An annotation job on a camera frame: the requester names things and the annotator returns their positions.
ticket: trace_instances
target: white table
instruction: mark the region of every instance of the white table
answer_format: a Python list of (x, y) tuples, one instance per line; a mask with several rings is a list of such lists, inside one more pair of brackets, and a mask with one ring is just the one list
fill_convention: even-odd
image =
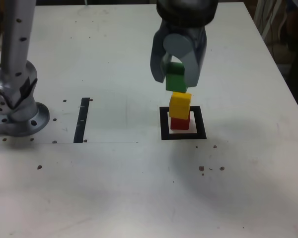
[(161, 141), (160, 21), (154, 5), (36, 8), (28, 58), (51, 120), (0, 137), (0, 238), (298, 238), (298, 106), (244, 4), (219, 4), (188, 90), (206, 140)]

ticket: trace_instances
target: block stack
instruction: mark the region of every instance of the block stack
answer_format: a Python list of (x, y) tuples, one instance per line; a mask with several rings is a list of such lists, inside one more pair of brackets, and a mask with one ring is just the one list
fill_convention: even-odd
[(166, 74), (166, 90), (173, 92), (169, 104), (171, 130), (189, 129), (191, 94), (186, 93), (187, 89), (184, 82), (184, 66), (171, 62)]

